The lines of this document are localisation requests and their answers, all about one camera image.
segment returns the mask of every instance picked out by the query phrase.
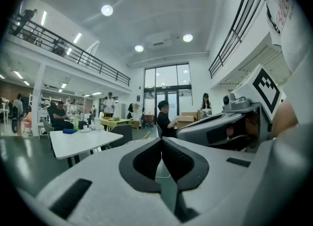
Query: black slot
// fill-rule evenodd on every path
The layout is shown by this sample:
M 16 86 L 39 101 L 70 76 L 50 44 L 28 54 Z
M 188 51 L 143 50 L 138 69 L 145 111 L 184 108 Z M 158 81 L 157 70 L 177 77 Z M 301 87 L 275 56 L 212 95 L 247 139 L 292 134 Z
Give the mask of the black slot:
M 248 168 L 251 164 L 250 161 L 241 160 L 237 158 L 228 158 L 226 161 L 231 162 L 233 164 Z
M 78 205 L 92 182 L 78 179 L 50 208 L 50 210 L 63 219 L 67 219 Z

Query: person's arm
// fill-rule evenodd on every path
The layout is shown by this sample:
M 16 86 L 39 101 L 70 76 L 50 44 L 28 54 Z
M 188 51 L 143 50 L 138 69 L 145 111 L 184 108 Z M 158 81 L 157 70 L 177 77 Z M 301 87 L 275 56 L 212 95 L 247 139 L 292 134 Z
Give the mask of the person's arm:
M 273 118 L 272 136 L 277 137 L 286 129 L 292 128 L 298 124 L 297 117 L 293 111 L 291 104 L 288 100 L 284 100 L 276 111 Z
M 175 116 L 175 118 L 167 125 L 167 128 L 173 128 L 178 120 L 178 116 Z

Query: balcony railing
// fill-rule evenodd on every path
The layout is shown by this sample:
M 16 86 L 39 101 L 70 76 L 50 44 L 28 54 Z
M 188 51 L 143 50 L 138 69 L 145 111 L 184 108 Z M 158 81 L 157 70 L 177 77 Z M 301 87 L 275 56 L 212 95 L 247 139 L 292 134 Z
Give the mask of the balcony railing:
M 11 21 L 9 33 L 51 51 L 76 64 L 105 75 L 117 82 L 129 86 L 130 78 L 98 58 L 90 55 L 75 44 L 65 40 L 50 30 L 32 21 L 23 22 L 23 17 L 17 16 Z
M 209 69 L 211 78 L 225 65 L 232 51 L 242 42 L 260 2 L 261 0 L 241 0 L 230 31 Z

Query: white table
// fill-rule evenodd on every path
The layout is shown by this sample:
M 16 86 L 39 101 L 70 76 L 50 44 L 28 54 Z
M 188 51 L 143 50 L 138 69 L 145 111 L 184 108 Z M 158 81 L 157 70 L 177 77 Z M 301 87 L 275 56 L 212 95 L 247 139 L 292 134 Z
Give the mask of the white table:
M 9 123 L 9 109 L 0 109 L 0 113 L 3 112 L 4 114 L 4 123 Z
M 79 154 L 104 146 L 118 139 L 122 135 L 107 132 L 104 130 L 90 131 L 82 133 L 80 131 L 74 134 L 64 134 L 62 131 L 50 132 L 51 142 L 57 159 L 67 158 L 69 167 L 72 166 L 71 157 L 74 156 L 75 162 L 79 162 Z

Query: woman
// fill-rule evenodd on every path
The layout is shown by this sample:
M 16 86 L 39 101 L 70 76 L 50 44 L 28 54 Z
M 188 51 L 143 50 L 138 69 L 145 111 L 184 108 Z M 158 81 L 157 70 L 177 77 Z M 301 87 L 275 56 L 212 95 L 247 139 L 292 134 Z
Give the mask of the woman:
M 201 112 L 201 117 L 202 118 L 206 118 L 210 114 L 212 114 L 211 103 L 209 101 L 209 95 L 207 93 L 203 94 L 200 112 Z
M 22 116 L 23 116 L 23 103 L 21 101 L 22 95 L 19 93 L 17 96 L 17 99 L 14 100 L 13 102 L 13 107 L 17 108 L 18 115 L 17 115 L 17 120 L 18 120 L 18 136 L 22 136 Z

